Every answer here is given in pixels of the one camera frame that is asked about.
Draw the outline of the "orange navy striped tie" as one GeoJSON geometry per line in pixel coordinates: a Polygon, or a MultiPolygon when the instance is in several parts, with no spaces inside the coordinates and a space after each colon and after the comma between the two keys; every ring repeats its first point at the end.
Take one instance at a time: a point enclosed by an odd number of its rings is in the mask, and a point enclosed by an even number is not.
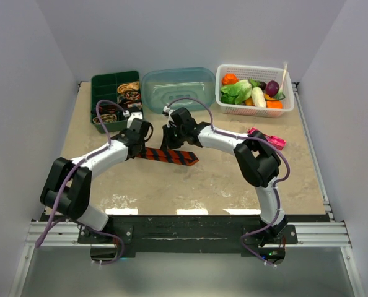
{"type": "Polygon", "coordinates": [[[198,157],[193,152],[179,150],[164,150],[159,148],[146,147],[145,151],[136,156],[152,161],[161,161],[183,166],[193,166],[199,162],[198,157]]]}

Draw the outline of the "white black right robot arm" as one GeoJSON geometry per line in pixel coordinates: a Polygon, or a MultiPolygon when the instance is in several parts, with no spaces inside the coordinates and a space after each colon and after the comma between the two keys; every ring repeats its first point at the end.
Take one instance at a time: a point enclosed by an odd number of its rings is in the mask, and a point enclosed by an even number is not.
{"type": "Polygon", "coordinates": [[[263,134],[238,134],[218,129],[213,123],[197,123],[186,108],[164,107],[162,114],[167,124],[163,126],[161,148],[174,150],[190,144],[233,155],[243,178],[255,188],[261,210],[260,230],[248,235],[262,235],[269,243],[281,239],[287,225],[277,187],[281,158],[263,134]]]}

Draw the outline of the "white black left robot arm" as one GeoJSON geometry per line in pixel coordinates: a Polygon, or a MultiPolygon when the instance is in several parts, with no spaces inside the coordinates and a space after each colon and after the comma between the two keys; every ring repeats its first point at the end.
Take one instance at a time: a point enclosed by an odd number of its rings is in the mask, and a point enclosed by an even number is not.
{"type": "Polygon", "coordinates": [[[41,246],[52,228],[56,212],[91,229],[93,237],[101,243],[113,238],[114,227],[107,223],[108,215],[90,204],[90,189],[93,178],[145,151],[146,137],[153,132],[152,124],[140,118],[133,118],[128,124],[97,150],[70,160],[60,157],[53,162],[40,196],[40,202],[52,212],[36,247],[41,246]]]}

